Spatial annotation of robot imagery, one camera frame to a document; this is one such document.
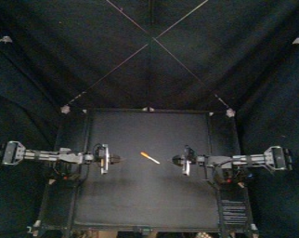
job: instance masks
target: black fabric backdrop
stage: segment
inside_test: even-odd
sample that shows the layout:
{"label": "black fabric backdrop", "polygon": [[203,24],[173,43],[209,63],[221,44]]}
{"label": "black fabric backdrop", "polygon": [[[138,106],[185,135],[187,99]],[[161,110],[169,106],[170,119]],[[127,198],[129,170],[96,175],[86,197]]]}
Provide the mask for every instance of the black fabric backdrop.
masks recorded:
{"label": "black fabric backdrop", "polygon": [[[167,52],[150,37],[201,1],[111,3],[149,34],[107,1],[0,1],[0,37],[12,39],[0,43],[0,144],[18,139],[51,149],[59,106],[95,82],[71,107],[222,110],[217,93],[237,110],[242,151],[274,144],[293,150],[293,172],[274,178],[259,173],[251,196],[262,237],[299,237],[299,46],[290,44],[299,0],[209,0],[158,38]],[[0,174],[0,231],[31,220],[40,183],[32,179],[26,192],[31,185],[16,176],[24,181],[35,173],[19,170],[15,185],[8,173]],[[8,192],[22,206],[4,201]]]}

